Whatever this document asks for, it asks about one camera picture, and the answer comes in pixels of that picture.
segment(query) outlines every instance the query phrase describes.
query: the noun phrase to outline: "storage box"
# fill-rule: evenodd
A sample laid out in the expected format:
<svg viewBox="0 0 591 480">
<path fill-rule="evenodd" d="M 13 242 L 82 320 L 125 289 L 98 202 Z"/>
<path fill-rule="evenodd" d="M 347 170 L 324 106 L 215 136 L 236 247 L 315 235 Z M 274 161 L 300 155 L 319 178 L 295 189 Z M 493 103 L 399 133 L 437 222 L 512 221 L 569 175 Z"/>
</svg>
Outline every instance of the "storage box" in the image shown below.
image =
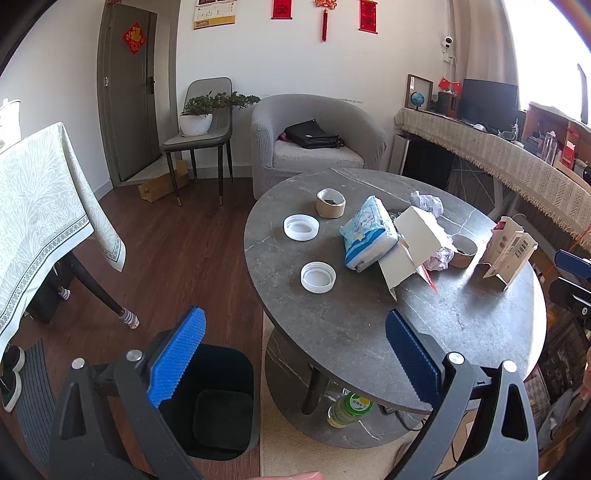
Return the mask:
<svg viewBox="0 0 591 480">
<path fill-rule="evenodd" d="M 187 162 L 184 160 L 173 160 L 173 163 L 178 188 L 187 186 L 189 184 Z M 154 202 L 173 191 L 170 173 L 165 173 L 164 175 L 145 181 L 139 186 L 139 194 L 144 200 L 148 200 L 149 202 Z"/>
<path fill-rule="evenodd" d="M 394 298 L 394 288 L 417 271 L 442 247 L 455 251 L 445 230 L 430 212 L 408 207 L 396 220 L 396 230 L 404 237 L 379 260 L 388 290 Z"/>
</svg>

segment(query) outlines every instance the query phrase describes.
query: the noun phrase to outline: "shoe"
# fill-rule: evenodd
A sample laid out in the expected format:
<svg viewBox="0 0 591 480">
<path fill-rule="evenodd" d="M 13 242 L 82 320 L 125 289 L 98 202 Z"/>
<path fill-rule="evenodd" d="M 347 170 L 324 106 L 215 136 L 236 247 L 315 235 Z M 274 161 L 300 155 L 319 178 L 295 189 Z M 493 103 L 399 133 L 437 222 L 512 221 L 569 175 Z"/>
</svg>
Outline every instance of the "shoe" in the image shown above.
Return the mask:
<svg viewBox="0 0 591 480">
<path fill-rule="evenodd" d="M 10 413 L 14 405 L 17 404 L 18 397 L 21 396 L 21 376 L 13 371 L 4 372 L 4 375 L 0 377 L 0 390 L 2 391 L 2 406 Z"/>
<path fill-rule="evenodd" d="M 18 373 L 25 365 L 25 350 L 17 345 L 12 345 L 4 352 L 2 356 L 4 371 L 12 370 Z"/>
</svg>

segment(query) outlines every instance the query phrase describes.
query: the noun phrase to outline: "globe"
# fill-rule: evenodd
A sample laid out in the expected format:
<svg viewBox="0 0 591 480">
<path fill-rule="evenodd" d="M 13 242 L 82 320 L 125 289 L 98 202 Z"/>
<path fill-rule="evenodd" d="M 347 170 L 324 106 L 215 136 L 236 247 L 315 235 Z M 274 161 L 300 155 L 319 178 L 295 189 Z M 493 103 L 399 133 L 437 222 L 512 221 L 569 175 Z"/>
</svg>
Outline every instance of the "globe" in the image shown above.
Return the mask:
<svg viewBox="0 0 591 480">
<path fill-rule="evenodd" d="M 410 96 L 410 101 L 415 107 L 420 107 L 422 104 L 425 103 L 425 97 L 421 92 L 414 92 Z"/>
</svg>

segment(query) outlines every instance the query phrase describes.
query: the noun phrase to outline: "gray marble tabletop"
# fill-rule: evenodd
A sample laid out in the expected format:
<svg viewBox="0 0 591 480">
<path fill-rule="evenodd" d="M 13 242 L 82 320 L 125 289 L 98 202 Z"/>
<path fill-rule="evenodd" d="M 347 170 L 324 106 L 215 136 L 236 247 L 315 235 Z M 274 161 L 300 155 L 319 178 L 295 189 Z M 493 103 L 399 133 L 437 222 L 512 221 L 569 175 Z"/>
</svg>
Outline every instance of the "gray marble tabletop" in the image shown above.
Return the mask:
<svg viewBox="0 0 591 480">
<path fill-rule="evenodd" d="M 324 188 L 345 196 L 340 219 L 317 214 L 316 193 Z M 266 192 L 246 223 L 244 251 L 268 317 L 318 369 L 383 405 L 425 413 L 430 405 L 418 399 L 386 340 L 384 321 L 390 310 L 397 308 L 419 332 L 433 336 L 445 351 L 461 352 L 472 364 L 497 367 L 503 360 L 515 361 L 523 378 L 540 355 L 546 318 L 540 283 L 529 264 L 506 291 L 491 289 L 482 275 L 473 275 L 476 259 L 465 270 L 433 272 L 439 293 L 412 275 L 396 288 L 398 303 L 377 263 L 361 273 L 347 269 L 339 227 L 370 195 L 380 198 L 388 210 L 402 211 L 415 190 L 441 198 L 445 211 L 438 223 L 449 235 L 472 238 L 480 258 L 494 226 L 483 213 L 422 182 L 357 169 L 302 174 Z M 314 239 L 297 242 L 285 235 L 283 220 L 296 213 L 319 220 Z M 330 292 L 316 295 L 302 287 L 301 268 L 312 261 L 336 270 Z"/>
</svg>

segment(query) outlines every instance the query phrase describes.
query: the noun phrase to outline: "speaker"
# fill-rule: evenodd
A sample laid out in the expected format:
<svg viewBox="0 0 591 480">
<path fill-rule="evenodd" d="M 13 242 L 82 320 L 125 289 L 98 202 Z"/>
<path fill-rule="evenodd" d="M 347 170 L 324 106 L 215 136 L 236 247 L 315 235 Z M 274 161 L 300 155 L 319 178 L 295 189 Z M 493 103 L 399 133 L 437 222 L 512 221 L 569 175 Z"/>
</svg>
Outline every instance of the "speaker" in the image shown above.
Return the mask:
<svg viewBox="0 0 591 480">
<path fill-rule="evenodd" d="M 451 118 L 457 118 L 458 100 L 457 96 L 449 92 L 439 92 L 435 111 Z"/>
</svg>

